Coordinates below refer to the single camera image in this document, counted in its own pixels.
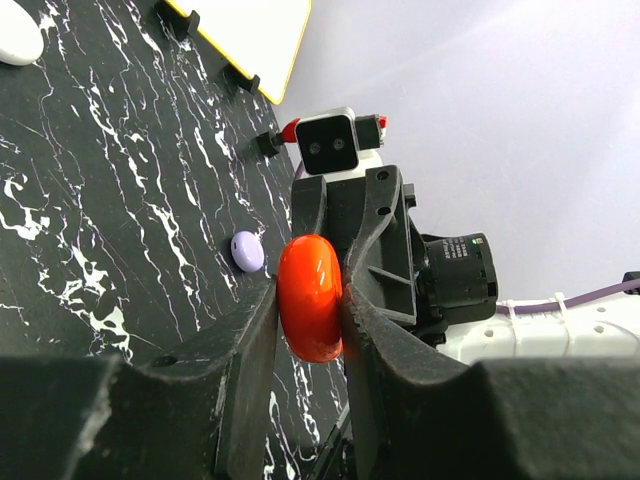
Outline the red earbud charging case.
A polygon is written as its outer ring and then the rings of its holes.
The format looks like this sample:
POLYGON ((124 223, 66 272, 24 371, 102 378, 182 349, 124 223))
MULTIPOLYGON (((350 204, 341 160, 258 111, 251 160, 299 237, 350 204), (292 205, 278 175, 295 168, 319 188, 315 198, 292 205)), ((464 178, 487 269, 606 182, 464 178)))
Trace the red earbud charging case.
POLYGON ((293 353, 328 363, 342 352, 342 279, 337 254, 320 235, 302 235, 284 248, 277 275, 281 325, 293 353))

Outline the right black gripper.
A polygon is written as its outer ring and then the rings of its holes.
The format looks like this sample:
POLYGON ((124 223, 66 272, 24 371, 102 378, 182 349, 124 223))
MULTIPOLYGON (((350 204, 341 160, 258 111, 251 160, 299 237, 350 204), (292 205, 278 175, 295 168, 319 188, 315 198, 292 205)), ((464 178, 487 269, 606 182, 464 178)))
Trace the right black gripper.
POLYGON ((383 317, 402 327, 416 324, 410 219, 396 166, 369 169, 327 188, 323 176, 296 180, 291 209, 293 238, 323 234, 327 210, 327 235, 342 278, 383 317))

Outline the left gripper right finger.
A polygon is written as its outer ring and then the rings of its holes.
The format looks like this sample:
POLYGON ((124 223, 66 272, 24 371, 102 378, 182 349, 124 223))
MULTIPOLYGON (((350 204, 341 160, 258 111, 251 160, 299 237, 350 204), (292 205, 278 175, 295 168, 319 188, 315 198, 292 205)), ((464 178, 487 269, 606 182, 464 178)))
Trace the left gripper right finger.
POLYGON ((358 290, 343 307, 361 479, 635 479, 639 300, 454 326, 431 348, 358 290))

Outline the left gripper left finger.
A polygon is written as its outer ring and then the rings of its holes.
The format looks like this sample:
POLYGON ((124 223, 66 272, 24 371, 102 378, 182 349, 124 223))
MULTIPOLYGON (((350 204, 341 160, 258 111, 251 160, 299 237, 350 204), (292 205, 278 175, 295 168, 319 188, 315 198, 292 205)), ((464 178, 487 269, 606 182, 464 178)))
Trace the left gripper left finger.
POLYGON ((277 343, 273 280, 144 366, 1 360, 5 479, 258 479, 277 343))

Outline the white earbud charging case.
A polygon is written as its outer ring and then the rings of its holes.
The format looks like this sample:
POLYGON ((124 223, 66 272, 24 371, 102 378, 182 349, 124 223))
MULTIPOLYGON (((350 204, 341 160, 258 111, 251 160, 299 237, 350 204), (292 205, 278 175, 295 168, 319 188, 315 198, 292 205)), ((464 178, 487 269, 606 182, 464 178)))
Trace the white earbud charging case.
POLYGON ((1 0, 1 62, 23 67, 36 62, 44 40, 31 15, 16 1, 1 0))

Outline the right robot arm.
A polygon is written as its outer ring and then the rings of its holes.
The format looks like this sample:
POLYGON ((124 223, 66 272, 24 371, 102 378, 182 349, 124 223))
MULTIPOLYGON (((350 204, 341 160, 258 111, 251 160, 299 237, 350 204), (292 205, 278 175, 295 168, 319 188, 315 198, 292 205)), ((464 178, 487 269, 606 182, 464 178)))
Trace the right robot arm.
POLYGON ((292 240, 280 259, 280 316, 291 350, 326 363, 343 350, 340 305, 347 256, 375 309, 440 353, 471 364, 525 357, 635 357, 639 276, 575 297, 500 301, 481 233, 419 232, 411 185, 393 166, 337 181, 298 179, 292 240))

